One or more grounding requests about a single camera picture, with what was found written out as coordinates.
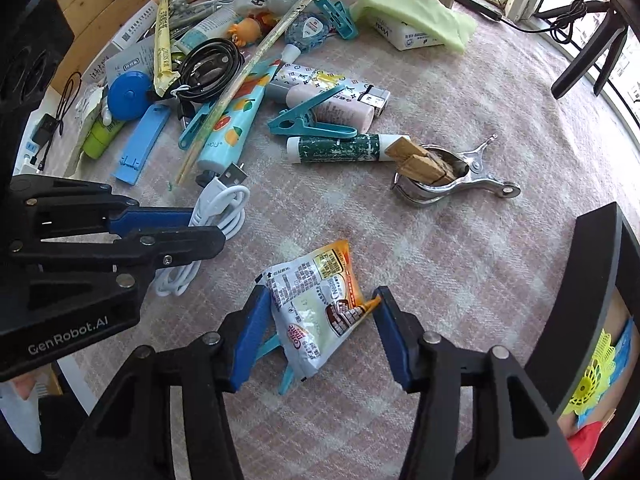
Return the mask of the white orange snack packet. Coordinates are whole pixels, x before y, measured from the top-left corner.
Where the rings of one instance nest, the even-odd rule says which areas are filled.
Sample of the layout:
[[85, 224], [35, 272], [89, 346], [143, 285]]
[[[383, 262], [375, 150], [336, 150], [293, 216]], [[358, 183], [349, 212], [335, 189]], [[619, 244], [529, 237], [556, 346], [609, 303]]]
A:
[[257, 283], [270, 290], [276, 335], [300, 380], [317, 374], [382, 301], [380, 296], [364, 298], [347, 240], [270, 266]]

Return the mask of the light blue plastic clip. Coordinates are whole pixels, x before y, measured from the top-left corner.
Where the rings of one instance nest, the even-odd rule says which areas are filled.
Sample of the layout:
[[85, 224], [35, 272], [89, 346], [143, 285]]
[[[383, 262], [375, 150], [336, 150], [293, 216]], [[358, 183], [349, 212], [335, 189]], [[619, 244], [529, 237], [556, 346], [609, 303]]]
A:
[[255, 361], [258, 362], [266, 356], [273, 356], [283, 366], [278, 393], [280, 396], [285, 396], [293, 385], [295, 374], [292, 366], [286, 360], [283, 344], [277, 334], [273, 334], [260, 345]]

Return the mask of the blue phone stand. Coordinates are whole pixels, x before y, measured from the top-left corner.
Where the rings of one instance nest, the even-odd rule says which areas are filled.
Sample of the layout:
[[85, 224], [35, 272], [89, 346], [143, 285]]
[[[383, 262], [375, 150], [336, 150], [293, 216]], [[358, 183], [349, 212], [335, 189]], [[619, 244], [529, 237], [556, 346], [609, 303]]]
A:
[[129, 185], [137, 183], [170, 114], [171, 108], [164, 104], [154, 104], [146, 110], [122, 151], [119, 165], [113, 174], [117, 180]]

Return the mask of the red fabric pouch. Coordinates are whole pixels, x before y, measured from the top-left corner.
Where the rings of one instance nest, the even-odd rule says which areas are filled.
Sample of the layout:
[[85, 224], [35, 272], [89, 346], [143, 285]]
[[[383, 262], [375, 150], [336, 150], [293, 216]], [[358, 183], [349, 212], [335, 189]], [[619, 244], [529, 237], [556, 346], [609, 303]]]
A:
[[591, 455], [596, 448], [600, 433], [603, 429], [603, 422], [592, 422], [579, 429], [567, 439], [570, 450], [580, 470], [584, 470], [590, 461]]

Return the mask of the fruit pattern tube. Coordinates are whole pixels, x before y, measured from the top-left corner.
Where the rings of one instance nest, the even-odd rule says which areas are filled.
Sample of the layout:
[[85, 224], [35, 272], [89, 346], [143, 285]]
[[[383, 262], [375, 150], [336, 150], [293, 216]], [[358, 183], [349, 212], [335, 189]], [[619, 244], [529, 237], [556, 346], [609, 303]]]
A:
[[221, 118], [213, 126], [198, 158], [198, 170], [221, 174], [240, 160], [267, 84], [277, 73], [280, 61], [259, 62], [245, 78]]

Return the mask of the yellow green shuttlecock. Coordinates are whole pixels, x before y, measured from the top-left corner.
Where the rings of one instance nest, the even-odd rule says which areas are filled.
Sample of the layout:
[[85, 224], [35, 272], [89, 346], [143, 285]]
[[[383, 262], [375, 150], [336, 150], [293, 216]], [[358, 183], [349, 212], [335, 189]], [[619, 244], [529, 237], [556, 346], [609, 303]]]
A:
[[601, 330], [596, 348], [587, 367], [579, 378], [579, 382], [568, 400], [563, 415], [574, 413], [577, 416], [585, 414], [594, 408], [608, 387], [615, 372], [615, 348], [611, 344], [612, 337], [605, 330]]

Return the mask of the yellow chopstick sleeve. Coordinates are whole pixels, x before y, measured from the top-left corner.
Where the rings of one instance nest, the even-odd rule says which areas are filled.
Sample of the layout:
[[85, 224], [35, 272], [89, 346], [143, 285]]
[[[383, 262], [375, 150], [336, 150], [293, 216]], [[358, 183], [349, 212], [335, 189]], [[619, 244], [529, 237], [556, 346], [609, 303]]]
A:
[[155, 93], [162, 98], [179, 77], [179, 73], [172, 69], [169, 0], [160, 0], [154, 34], [153, 86]]

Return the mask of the black tray with cork base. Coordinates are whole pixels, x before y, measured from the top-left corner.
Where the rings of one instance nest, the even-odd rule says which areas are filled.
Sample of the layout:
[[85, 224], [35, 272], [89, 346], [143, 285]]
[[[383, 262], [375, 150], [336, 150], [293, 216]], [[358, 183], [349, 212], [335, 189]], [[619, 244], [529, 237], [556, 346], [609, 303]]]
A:
[[[614, 292], [638, 320], [639, 242], [620, 206], [610, 203], [576, 219], [558, 296], [525, 365], [556, 416], [566, 407], [596, 348]], [[638, 449], [639, 367], [634, 364], [616, 415], [603, 431], [584, 476], [614, 479]]]

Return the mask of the teal plastic clip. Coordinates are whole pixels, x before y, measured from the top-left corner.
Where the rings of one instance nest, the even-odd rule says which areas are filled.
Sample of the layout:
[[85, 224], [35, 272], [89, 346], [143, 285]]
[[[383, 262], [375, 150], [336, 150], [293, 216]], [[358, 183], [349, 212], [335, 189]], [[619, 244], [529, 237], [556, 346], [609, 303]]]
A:
[[269, 130], [276, 136], [318, 136], [327, 139], [352, 139], [358, 130], [351, 126], [318, 122], [314, 108], [344, 89], [342, 84], [324, 90], [296, 107], [284, 110], [268, 122]]

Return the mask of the green white tube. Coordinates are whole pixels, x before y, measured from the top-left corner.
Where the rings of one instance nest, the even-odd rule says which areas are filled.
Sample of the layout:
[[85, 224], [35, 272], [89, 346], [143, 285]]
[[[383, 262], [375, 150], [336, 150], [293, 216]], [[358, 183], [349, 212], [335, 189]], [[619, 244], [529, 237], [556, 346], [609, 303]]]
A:
[[390, 162], [385, 151], [400, 134], [357, 134], [351, 139], [329, 139], [322, 136], [291, 136], [286, 141], [286, 156], [292, 164], [319, 162]]

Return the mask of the silver metal clamp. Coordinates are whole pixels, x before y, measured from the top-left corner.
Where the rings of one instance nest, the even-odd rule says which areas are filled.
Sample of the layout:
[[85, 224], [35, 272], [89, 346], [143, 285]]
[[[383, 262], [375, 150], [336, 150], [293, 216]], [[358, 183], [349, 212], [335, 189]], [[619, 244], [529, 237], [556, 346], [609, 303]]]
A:
[[486, 148], [497, 139], [493, 134], [471, 151], [454, 152], [435, 144], [416, 144], [401, 136], [385, 150], [396, 164], [392, 190], [418, 207], [469, 190], [491, 192], [504, 200], [518, 197], [522, 192], [518, 184], [500, 180], [485, 168]]

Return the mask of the pink plaid tablecloth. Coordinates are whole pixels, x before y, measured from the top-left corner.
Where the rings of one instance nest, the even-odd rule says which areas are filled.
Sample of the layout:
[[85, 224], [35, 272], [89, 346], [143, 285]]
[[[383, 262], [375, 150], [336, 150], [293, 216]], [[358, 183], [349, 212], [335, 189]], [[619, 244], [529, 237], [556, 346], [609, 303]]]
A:
[[[576, 217], [617, 202], [639, 237], [639, 152], [590, 81], [553, 99], [551, 84], [568, 63], [548, 41], [474, 20], [463, 54], [398, 52], [364, 25], [355, 41], [330, 37], [300, 62], [390, 91], [371, 131], [453, 151], [495, 134], [485, 165], [517, 183], [521, 196], [471, 190], [416, 208], [390, 189], [393, 164], [291, 165], [266, 127], [281, 107], [264, 101], [241, 158], [250, 188], [243, 229], [182, 296], [150, 290], [137, 326], [67, 358], [79, 385], [98, 398], [139, 344], [185, 346], [242, 307], [267, 266], [342, 238], [367, 297], [386, 285], [427, 329], [461, 348], [503, 344], [524, 364], [552, 311]], [[83, 160], [77, 177], [109, 183], [141, 205], [192, 206], [200, 194], [193, 177], [171, 188], [182, 164], [175, 116], [132, 188], [112, 176], [128, 130], [97, 162]], [[372, 318], [285, 396], [282, 368], [266, 356], [226, 396], [245, 479], [397, 478], [418, 399], [393, 381]]]

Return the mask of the wooden clothespin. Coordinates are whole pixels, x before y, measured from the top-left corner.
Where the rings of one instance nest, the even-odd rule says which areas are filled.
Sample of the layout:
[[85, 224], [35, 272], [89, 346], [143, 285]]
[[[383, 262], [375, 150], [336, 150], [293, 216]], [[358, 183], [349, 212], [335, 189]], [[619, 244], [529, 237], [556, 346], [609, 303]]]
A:
[[401, 136], [390, 144], [385, 154], [397, 164], [398, 172], [427, 185], [446, 185], [456, 180], [454, 170], [437, 154]]

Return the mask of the green sponge cloth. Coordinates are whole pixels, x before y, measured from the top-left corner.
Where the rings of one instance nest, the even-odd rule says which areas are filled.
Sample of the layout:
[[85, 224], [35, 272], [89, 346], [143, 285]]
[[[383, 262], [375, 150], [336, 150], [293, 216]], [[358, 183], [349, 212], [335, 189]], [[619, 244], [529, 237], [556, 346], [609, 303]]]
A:
[[356, 0], [349, 13], [355, 22], [368, 22], [371, 14], [392, 16], [457, 53], [465, 51], [477, 26], [468, 14], [451, 10], [439, 0]]

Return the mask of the black tripod stand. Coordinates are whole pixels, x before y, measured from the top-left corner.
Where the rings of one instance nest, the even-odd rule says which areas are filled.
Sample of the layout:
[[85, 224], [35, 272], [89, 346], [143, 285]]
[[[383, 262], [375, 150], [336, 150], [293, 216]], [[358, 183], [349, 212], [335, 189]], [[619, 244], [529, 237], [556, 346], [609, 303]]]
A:
[[551, 26], [550, 32], [554, 35], [558, 30], [567, 29], [567, 38], [562, 41], [562, 44], [567, 44], [572, 38], [575, 22], [589, 13], [603, 13], [604, 18], [585, 47], [582, 47], [576, 58], [552, 84], [551, 93], [557, 100], [565, 96], [568, 90], [585, 76], [604, 52], [608, 52], [600, 68], [600, 74], [593, 84], [593, 94], [598, 96], [601, 93], [625, 47], [629, 25], [622, 12], [610, 0], [574, 0], [568, 6], [535, 14], [536, 18], [541, 20], [555, 18], [560, 21], [559, 25]]

